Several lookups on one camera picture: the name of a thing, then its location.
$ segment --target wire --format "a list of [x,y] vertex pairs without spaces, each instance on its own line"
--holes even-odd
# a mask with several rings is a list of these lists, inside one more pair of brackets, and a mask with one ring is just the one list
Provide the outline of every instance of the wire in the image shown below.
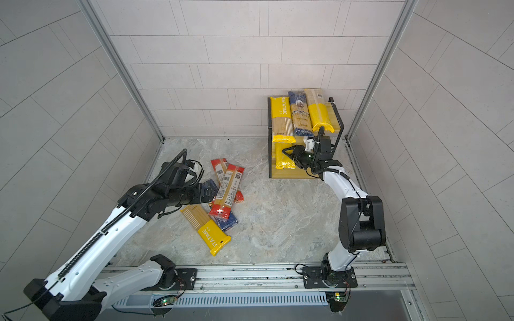
[[120,312],[120,313],[131,313],[131,314],[153,315],[153,316],[156,316],[156,315],[157,315],[157,314],[155,314],[155,313],[140,313],[140,312],[120,311],[120,310],[116,309],[116,308],[114,307],[114,305],[111,305],[111,307],[112,307],[115,311],[118,311],[118,312]]
[[25,309],[26,307],[28,307],[29,305],[32,305],[34,303],[36,303],[37,301],[39,301],[45,294],[47,294],[54,286],[56,286],[56,284],[58,283],[59,281],[56,281],[49,289],[47,289],[45,292],[41,293],[41,295],[35,299],[34,301],[31,301],[29,304],[25,304],[24,306],[22,307],[19,307],[17,309],[14,309],[14,310],[11,310],[11,311],[7,311],[5,313],[2,313],[2,318],[4,318],[4,320],[8,320],[8,321],[12,321],[11,318],[9,318],[8,316],[6,316],[6,314],[9,314],[9,313],[12,313],[12,312],[16,312],[18,310],[21,310],[21,309]]

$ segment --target gray marble surface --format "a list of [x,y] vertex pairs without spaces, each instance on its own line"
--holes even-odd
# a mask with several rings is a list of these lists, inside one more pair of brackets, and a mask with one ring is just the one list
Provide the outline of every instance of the gray marble surface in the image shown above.
[[[268,178],[267,139],[166,140],[151,177],[183,148],[188,150],[188,159],[202,163],[202,181],[212,178],[217,182],[211,159],[227,158],[245,168],[240,183],[245,201],[233,207],[238,224],[227,231],[231,242],[213,257],[179,211],[161,219],[155,216],[120,249],[112,260],[114,265],[137,266],[156,254],[178,265],[315,262],[334,248],[341,203],[319,179]],[[354,176],[344,142],[335,159]],[[384,258],[384,249],[378,248],[361,259]]]

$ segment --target spaghetti package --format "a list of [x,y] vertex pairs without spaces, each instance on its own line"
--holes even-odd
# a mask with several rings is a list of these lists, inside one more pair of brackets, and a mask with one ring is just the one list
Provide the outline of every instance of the spaghetti package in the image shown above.
[[289,97],[278,97],[271,99],[271,128],[273,133],[272,142],[296,143],[295,135],[292,132],[291,107]]
[[244,167],[228,164],[227,171],[219,186],[218,194],[214,198],[209,215],[217,216],[222,221],[228,220],[232,205],[234,204],[235,193],[244,170]]
[[[216,177],[218,178],[218,183],[221,186],[223,182],[223,176],[225,176],[225,172],[227,171],[227,159],[226,158],[219,158],[219,159],[213,159],[211,160],[212,168],[216,172]],[[243,193],[241,193],[241,190],[238,188],[237,192],[235,192],[235,199],[234,203],[241,203],[245,200],[243,197]]]
[[293,133],[296,136],[314,136],[305,94],[303,92],[294,91],[290,91],[288,94],[289,103],[291,104]]
[[328,112],[325,106],[325,98],[321,89],[305,89],[307,97],[307,105],[310,114],[310,120],[313,124],[313,131],[319,130],[321,126],[325,126],[325,130],[334,132],[334,128],[328,118]]
[[292,147],[292,144],[275,143],[275,159],[277,160],[277,164],[275,165],[276,169],[296,168],[295,161],[284,155],[282,152],[284,148],[288,147]]
[[212,256],[216,254],[232,239],[223,233],[218,225],[207,215],[200,204],[188,205],[180,210],[191,226],[200,235],[210,248]]

